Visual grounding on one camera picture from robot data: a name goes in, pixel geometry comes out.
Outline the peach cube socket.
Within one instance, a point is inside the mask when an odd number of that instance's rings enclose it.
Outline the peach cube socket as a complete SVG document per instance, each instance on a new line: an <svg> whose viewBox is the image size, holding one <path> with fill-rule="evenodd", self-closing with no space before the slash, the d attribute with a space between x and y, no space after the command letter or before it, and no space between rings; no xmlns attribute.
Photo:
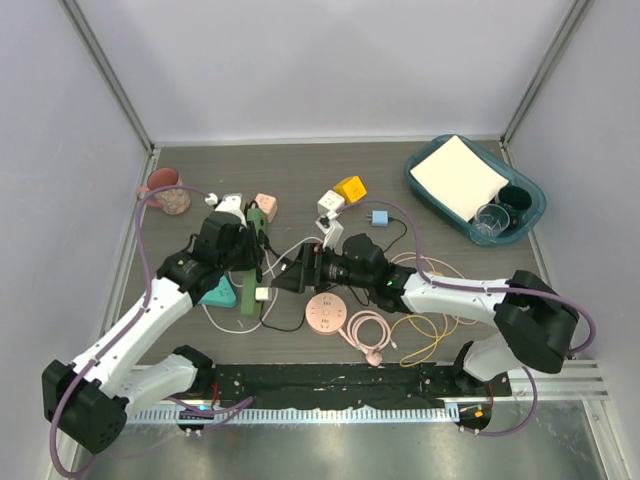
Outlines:
<svg viewBox="0 0 640 480"><path fill-rule="evenodd" d="M255 201L258 208L265 214L266 221L272 223L278 210L277 199L268 194L258 193Z"/></svg>

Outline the pink floral mug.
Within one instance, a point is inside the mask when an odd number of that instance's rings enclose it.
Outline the pink floral mug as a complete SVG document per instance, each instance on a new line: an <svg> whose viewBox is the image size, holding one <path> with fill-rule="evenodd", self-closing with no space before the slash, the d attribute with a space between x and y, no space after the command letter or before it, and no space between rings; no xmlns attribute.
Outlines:
<svg viewBox="0 0 640 480"><path fill-rule="evenodd" d="M136 197L142 199L152 190L173 186L173 189L153 194L147 201L147 205L160 208L168 215L180 215L186 212L191 205L190 194L184 189L177 189L177 186L181 184L182 180L176 169L170 167L159 168L154 170L148 176L146 183L137 189Z"/></svg>

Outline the small white charger plug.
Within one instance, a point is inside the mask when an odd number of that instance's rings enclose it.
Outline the small white charger plug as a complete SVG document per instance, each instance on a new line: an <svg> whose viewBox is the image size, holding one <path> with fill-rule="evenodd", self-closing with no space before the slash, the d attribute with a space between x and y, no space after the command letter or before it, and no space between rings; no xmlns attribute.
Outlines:
<svg viewBox="0 0 640 480"><path fill-rule="evenodd" d="M270 287L257 287L254 298L256 302L270 302L273 299L273 290Z"/></svg>

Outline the pink round socket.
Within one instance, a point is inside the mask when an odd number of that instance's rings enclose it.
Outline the pink round socket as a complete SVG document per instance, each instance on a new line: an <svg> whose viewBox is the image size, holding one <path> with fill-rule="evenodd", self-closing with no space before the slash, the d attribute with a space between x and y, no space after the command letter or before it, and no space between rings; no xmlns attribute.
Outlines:
<svg viewBox="0 0 640 480"><path fill-rule="evenodd" d="M337 333L347 320L345 302L333 293L321 293L313 296L304 312L307 325L317 334Z"/></svg>

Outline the clear glass cup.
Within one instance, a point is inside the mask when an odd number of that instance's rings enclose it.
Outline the clear glass cup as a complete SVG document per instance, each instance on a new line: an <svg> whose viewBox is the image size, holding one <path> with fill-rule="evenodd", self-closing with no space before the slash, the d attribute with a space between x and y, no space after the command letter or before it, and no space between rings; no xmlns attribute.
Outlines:
<svg viewBox="0 0 640 480"><path fill-rule="evenodd" d="M472 225L479 233L495 238L510 225L511 217L507 210L494 203L482 205L475 213Z"/></svg>

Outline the white cube adapter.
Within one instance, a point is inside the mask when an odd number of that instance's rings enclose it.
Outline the white cube adapter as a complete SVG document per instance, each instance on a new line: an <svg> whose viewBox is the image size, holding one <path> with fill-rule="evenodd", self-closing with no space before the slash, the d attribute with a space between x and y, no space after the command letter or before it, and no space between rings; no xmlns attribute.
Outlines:
<svg viewBox="0 0 640 480"><path fill-rule="evenodd" d="M317 211L320 216L338 212L345 205L345 198L334 190L327 190L317 201Z"/></svg>

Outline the white paper pad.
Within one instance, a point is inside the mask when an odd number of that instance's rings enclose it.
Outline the white paper pad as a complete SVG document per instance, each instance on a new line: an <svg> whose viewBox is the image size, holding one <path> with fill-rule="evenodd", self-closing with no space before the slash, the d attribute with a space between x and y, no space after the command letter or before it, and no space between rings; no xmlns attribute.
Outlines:
<svg viewBox="0 0 640 480"><path fill-rule="evenodd" d="M409 173L432 198L464 222L509 183L457 135L419 161Z"/></svg>

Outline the light blue charger plug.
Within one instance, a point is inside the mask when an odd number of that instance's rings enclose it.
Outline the light blue charger plug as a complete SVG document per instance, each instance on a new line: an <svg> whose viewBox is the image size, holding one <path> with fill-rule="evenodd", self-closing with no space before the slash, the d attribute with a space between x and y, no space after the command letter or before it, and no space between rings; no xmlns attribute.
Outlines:
<svg viewBox="0 0 640 480"><path fill-rule="evenodd" d="M389 214L386 210L372 210L366 219L372 227L387 227L389 224Z"/></svg>

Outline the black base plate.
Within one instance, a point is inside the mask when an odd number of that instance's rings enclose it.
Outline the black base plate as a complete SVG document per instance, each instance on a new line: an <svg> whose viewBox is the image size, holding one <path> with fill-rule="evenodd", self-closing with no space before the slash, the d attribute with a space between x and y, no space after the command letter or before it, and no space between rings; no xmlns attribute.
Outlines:
<svg viewBox="0 0 640 480"><path fill-rule="evenodd" d="M229 408L251 397L253 409L344 410L364 406L381 410L435 408L447 398L508 397L505 373L490 382L464 380L452 365L432 362L414 367L387 363L218 364L196 389L176 399L215 399Z"/></svg>

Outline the green power strip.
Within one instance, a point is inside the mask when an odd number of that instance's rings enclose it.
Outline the green power strip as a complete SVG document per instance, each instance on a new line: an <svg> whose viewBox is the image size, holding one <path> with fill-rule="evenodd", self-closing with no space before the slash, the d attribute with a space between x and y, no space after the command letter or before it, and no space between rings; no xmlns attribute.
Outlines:
<svg viewBox="0 0 640 480"><path fill-rule="evenodd" d="M243 288L241 296L241 314L258 319L261 311L261 303L256 300L256 289L260 286L263 273L264 238L266 216L259 207L251 207L247 211L247 226L251 234L249 248L249 269L243 272Z"/></svg>

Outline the yellow cube socket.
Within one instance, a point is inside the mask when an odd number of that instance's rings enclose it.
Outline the yellow cube socket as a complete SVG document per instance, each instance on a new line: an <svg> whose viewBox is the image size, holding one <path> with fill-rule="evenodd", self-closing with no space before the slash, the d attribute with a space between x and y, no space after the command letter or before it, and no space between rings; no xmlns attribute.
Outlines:
<svg viewBox="0 0 640 480"><path fill-rule="evenodd" d="M333 191L340 195L346 204L353 204L362 200L368 193L359 176L346 177L333 187Z"/></svg>

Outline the teal triangular socket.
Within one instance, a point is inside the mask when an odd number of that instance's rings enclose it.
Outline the teal triangular socket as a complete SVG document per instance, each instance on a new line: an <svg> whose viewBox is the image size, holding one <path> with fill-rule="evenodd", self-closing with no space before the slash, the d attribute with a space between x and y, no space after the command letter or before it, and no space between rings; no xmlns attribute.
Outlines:
<svg viewBox="0 0 640 480"><path fill-rule="evenodd" d="M231 309L237 305L237 296L226 275L223 275L218 285L203 295L199 305Z"/></svg>

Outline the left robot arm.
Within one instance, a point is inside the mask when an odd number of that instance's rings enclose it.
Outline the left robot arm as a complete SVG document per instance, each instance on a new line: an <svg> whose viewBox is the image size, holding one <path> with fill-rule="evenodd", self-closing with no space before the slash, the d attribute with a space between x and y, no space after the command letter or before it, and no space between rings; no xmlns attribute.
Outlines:
<svg viewBox="0 0 640 480"><path fill-rule="evenodd" d="M260 268L263 225L254 212L212 212L187 247L164 260L139 300L103 337L70 363L54 360L44 369L44 416L51 424L52 448L63 432L99 454L139 411L175 393L200 399L211 391L212 361L189 346L143 372L132 369L227 272Z"/></svg>

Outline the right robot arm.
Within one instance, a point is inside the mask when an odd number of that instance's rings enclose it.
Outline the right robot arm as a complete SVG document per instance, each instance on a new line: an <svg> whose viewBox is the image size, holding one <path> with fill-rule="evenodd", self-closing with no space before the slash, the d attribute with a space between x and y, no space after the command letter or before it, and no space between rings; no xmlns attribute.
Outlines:
<svg viewBox="0 0 640 480"><path fill-rule="evenodd" d="M518 270L497 280L437 276L388 260L365 234L347 238L341 252L303 243L271 284L293 293L356 287L388 313L439 313L494 327L496 334L465 344L458 354L451 380L465 395L520 367L559 373L579 320L576 306L531 272Z"/></svg>

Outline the teal plastic tray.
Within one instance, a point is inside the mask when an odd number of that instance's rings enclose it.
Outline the teal plastic tray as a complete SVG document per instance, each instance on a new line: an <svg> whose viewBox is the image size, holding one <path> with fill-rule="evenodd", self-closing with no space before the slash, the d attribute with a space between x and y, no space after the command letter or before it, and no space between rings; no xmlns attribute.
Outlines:
<svg viewBox="0 0 640 480"><path fill-rule="evenodd" d="M482 247L518 242L540 220L540 187L467 137L436 137L407 160L409 190L463 237Z"/></svg>

